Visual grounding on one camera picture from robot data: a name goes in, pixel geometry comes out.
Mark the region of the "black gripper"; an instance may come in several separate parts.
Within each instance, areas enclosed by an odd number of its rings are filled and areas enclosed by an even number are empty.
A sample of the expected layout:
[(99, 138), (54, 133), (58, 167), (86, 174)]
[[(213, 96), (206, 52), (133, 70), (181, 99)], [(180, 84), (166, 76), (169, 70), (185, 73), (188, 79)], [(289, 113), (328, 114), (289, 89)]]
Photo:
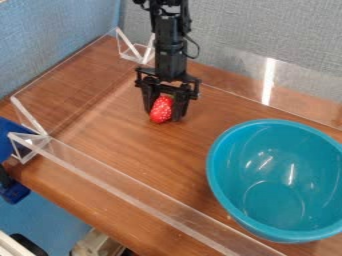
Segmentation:
[(173, 121), (186, 115), (190, 100), (200, 96), (201, 80), (188, 73), (188, 43), (157, 45), (156, 66), (137, 68), (136, 86), (142, 90), (145, 110), (152, 112), (162, 93), (174, 96)]

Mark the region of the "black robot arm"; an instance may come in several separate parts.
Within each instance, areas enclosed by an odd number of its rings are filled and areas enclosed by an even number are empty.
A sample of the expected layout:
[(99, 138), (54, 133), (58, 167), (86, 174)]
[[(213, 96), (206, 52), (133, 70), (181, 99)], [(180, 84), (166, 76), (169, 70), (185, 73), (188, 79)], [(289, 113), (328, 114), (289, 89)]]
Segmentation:
[(188, 73), (188, 53), (192, 18), (189, 0), (134, 0), (150, 12), (156, 34), (156, 67), (138, 67), (136, 86), (141, 88), (145, 110), (153, 106), (162, 93), (174, 97), (172, 120), (180, 121), (188, 113), (189, 103), (200, 97), (201, 79)]

